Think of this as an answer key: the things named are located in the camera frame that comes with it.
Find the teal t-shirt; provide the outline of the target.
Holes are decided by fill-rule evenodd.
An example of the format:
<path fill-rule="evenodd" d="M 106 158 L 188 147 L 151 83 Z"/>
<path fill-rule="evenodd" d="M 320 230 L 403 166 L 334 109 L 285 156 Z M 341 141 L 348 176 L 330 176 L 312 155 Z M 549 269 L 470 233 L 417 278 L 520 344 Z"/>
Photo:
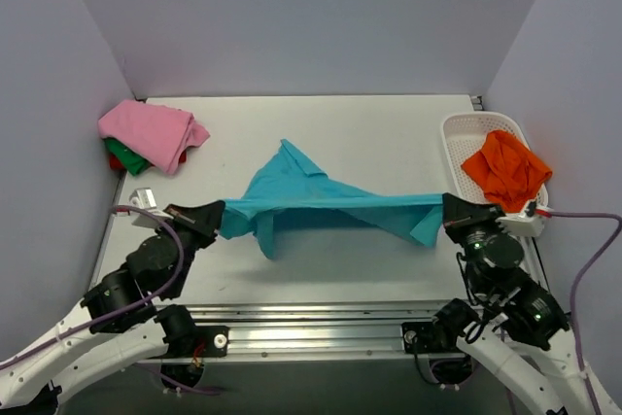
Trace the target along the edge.
<path fill-rule="evenodd" d="M 333 180 L 287 139 L 254 175 L 243 196 L 227 199 L 220 234 L 253 234 L 265 257 L 275 257 L 277 219 L 292 227 L 326 228 L 355 221 L 432 248 L 442 222 L 442 196 L 380 195 Z"/>

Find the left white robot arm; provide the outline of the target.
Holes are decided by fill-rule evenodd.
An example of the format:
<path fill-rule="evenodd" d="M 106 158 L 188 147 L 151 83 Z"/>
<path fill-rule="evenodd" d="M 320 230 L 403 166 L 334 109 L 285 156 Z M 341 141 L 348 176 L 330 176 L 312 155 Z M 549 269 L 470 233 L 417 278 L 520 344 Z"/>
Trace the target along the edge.
<path fill-rule="evenodd" d="M 225 203 L 168 205 L 154 235 L 96 283 L 71 311 L 17 355 L 1 363 L 1 408 L 53 414 L 86 386 L 144 359 L 193 351 L 198 328 L 179 297 L 195 254 L 217 239 Z"/>

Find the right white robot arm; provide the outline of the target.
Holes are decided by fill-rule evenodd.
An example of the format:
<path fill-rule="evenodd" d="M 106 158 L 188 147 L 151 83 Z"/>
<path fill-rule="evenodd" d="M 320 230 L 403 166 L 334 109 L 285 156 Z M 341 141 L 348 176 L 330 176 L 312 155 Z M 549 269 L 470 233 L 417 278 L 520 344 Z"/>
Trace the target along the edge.
<path fill-rule="evenodd" d="M 522 267 L 520 238 L 563 215 L 533 200 L 508 215 L 498 204 L 443 194 L 442 226 L 460 248 L 470 300 L 455 298 L 436 312 L 432 338 L 472 357 L 534 414 L 618 414 L 583 357 L 575 314 Z"/>

